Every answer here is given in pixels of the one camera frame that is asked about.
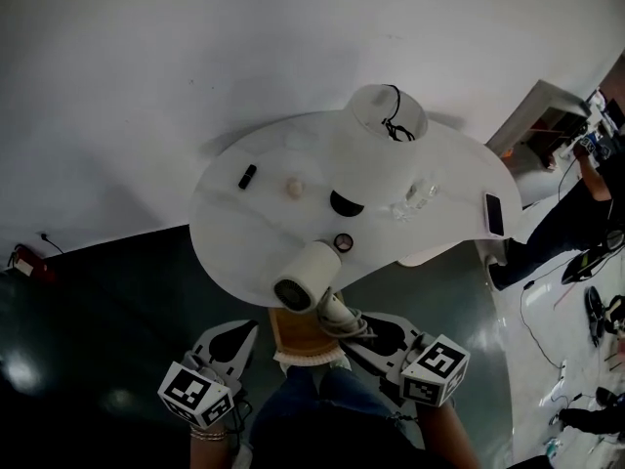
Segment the black usb drive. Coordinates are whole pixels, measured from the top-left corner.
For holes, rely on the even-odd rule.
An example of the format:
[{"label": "black usb drive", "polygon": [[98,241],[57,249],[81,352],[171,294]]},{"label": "black usb drive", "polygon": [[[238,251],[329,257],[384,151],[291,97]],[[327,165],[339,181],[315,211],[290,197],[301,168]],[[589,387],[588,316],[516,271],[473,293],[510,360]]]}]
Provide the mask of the black usb drive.
[{"label": "black usb drive", "polygon": [[256,165],[250,165],[249,167],[247,167],[245,174],[243,175],[243,177],[241,177],[241,180],[238,182],[238,186],[242,190],[245,190],[247,188],[247,185],[250,184],[250,181],[254,177],[254,174],[256,174]]}]

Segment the shiny floor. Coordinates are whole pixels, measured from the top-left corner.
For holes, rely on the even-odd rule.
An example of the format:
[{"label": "shiny floor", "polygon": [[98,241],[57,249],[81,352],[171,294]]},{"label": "shiny floor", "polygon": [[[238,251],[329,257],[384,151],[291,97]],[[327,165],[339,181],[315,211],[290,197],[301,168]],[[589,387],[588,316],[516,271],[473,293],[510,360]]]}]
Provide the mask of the shiny floor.
[{"label": "shiny floor", "polygon": [[[526,241],[534,227],[557,203],[557,197],[548,198],[524,211],[521,226],[515,236]],[[483,257],[488,245],[479,243]],[[606,467],[615,447],[613,437],[600,443],[600,437],[581,433],[571,428],[563,432],[548,425],[550,418],[578,394],[594,396],[598,386],[616,393],[625,391],[622,374],[625,364],[610,372],[618,362],[604,359],[611,354],[614,338],[607,335],[600,348],[590,339],[588,319],[584,309],[584,292],[595,285],[604,304],[614,295],[625,293],[623,256],[608,261],[605,267],[588,281],[562,285],[564,267],[536,281],[522,298],[523,315],[532,328],[545,353],[555,363],[566,360],[564,382],[559,384],[559,372],[540,354],[520,316],[522,287],[531,279],[547,274],[575,252],[564,253],[552,259],[526,280],[493,294],[497,312],[505,328],[504,346],[508,358],[513,400],[514,437],[513,454],[516,462],[544,453],[544,443],[557,437],[562,446],[553,461],[557,468]],[[582,397],[571,407],[598,408],[592,398]]]},{"label": "shiny floor", "polygon": [[[185,426],[165,410],[156,390],[172,360],[205,328],[227,320],[260,323],[254,359],[243,377],[257,410],[282,381],[272,360],[267,310],[234,299],[206,275],[188,228],[87,248],[54,258],[51,265],[59,275],[54,286],[19,273],[0,276],[2,370],[24,402],[47,402],[47,416],[56,419],[47,438],[69,436],[106,453],[110,463],[116,447],[125,443],[128,457],[129,440],[136,440],[130,445],[143,465],[149,453],[169,466],[187,466]],[[460,244],[416,269],[388,266],[348,287],[344,296],[364,311],[403,315],[430,333],[444,333],[472,353],[456,407],[483,466],[506,467],[512,404],[503,325],[474,245]],[[372,376],[354,370],[375,387]],[[14,416],[24,425],[13,432],[16,443],[31,422],[23,412],[3,412],[5,422]],[[84,427],[76,429],[76,421]],[[145,436],[138,440],[129,432]],[[48,461],[58,457],[65,466],[72,465],[72,454],[63,444],[46,452]]]}]

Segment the white cylindrical container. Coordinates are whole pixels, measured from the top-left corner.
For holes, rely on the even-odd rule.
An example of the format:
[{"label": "white cylindrical container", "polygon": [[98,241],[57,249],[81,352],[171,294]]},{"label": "white cylindrical container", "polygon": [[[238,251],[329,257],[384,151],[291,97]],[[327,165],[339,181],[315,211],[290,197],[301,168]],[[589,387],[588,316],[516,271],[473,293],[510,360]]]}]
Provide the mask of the white cylindrical container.
[{"label": "white cylindrical container", "polygon": [[393,116],[397,91],[388,85],[358,89],[339,115],[330,142],[331,185],[346,200],[363,206],[383,206],[405,198],[417,175],[419,139],[428,130],[423,108],[399,91],[394,126],[402,126],[415,140],[389,137],[383,121]]},{"label": "white cylindrical container", "polygon": [[293,313],[314,310],[341,269],[341,258],[323,241],[312,241],[280,273],[273,293]]}]

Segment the white wall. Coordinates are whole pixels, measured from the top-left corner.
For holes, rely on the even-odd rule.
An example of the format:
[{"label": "white wall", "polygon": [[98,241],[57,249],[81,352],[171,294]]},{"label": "white wall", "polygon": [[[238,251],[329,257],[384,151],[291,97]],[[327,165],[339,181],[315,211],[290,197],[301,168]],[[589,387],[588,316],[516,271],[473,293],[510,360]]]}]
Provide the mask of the white wall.
[{"label": "white wall", "polygon": [[536,80],[581,97],[625,0],[0,0],[0,261],[188,221],[215,138],[395,83],[486,142]]}]

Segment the white table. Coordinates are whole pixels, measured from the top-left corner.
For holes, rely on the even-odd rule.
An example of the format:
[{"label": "white table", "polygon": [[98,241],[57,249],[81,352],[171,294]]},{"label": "white table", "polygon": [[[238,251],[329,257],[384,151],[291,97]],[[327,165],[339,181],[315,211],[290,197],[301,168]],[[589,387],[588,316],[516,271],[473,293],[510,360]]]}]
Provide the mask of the white table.
[{"label": "white table", "polygon": [[[354,239],[333,283],[342,289],[408,255],[465,239],[487,238],[483,194],[501,198],[504,228],[514,231],[521,198],[504,164],[487,147],[430,121],[420,140],[415,166],[444,172],[440,192],[410,222],[394,218],[389,207],[365,208],[356,217],[330,206],[327,141],[338,111],[279,121],[245,136],[226,149],[202,175],[193,194],[190,234],[197,257],[224,290],[250,304],[278,307],[271,282],[304,245],[332,241],[339,233]],[[258,171],[247,190],[237,186],[248,165]],[[293,200],[286,181],[305,183]]]}]

